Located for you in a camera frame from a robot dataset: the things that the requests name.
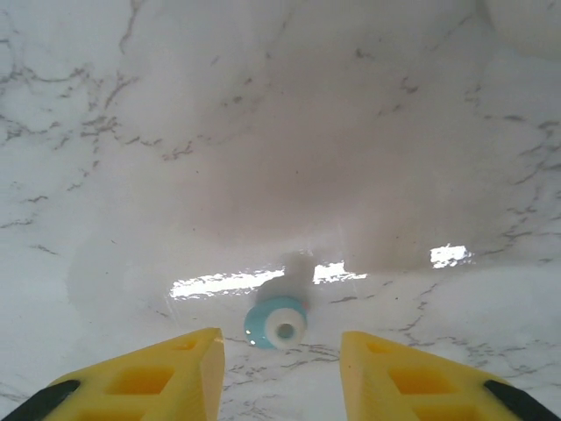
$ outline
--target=marble floor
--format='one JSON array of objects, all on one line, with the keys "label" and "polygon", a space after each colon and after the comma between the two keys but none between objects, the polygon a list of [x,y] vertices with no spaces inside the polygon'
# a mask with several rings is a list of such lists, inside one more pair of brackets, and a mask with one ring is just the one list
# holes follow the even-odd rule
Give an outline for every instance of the marble floor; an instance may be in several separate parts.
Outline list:
[{"label": "marble floor", "polygon": [[[223,421],[344,419],[346,330],[561,413],[561,4],[487,3],[0,0],[0,417],[206,326]],[[250,347],[299,252],[304,343]]]}]

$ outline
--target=black rubber pad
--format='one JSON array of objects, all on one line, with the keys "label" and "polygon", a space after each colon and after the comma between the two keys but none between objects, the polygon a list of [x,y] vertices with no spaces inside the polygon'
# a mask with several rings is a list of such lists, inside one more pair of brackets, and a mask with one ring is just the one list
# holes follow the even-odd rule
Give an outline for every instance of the black rubber pad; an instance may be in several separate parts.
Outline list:
[{"label": "black rubber pad", "polygon": [[41,421],[79,387],[79,381],[67,380],[44,388],[19,405],[3,421]]},{"label": "black rubber pad", "polygon": [[523,390],[495,380],[486,381],[484,386],[522,421],[561,421]]}]

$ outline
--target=white marble surface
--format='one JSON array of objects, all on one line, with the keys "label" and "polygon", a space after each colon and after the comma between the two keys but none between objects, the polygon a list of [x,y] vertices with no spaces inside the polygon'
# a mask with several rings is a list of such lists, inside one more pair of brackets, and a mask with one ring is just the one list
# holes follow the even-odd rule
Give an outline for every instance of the white marble surface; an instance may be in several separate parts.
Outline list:
[{"label": "white marble surface", "polygon": [[[211,325],[222,420],[344,419],[345,330],[561,412],[561,62],[482,7],[0,0],[0,416]],[[252,289],[297,250],[305,345],[251,348]]]}]

